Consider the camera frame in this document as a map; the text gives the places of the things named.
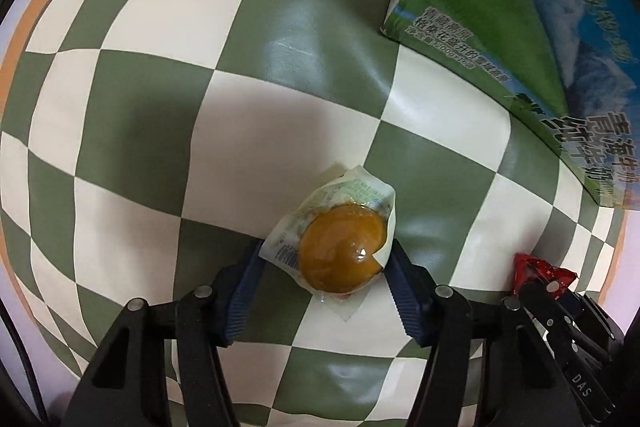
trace checkered mat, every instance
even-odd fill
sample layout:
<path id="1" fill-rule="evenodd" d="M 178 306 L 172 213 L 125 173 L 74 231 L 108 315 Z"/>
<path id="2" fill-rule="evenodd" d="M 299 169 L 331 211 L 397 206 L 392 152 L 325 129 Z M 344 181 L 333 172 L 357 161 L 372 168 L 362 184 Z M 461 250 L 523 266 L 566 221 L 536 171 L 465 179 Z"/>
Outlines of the checkered mat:
<path id="1" fill-rule="evenodd" d="M 513 254 L 532 251 L 580 273 L 578 291 L 601 290 L 622 211 L 598 208 L 489 97 L 380 35 L 388 3 L 49 3 L 2 120 L 0 197 L 12 267 L 71 371 L 130 298 L 210 282 L 358 164 L 395 187 L 396 235 L 437 282 L 495 300 Z M 395 426 L 427 353 L 383 279 L 345 323 L 269 265 L 221 357 L 244 423 Z"/>

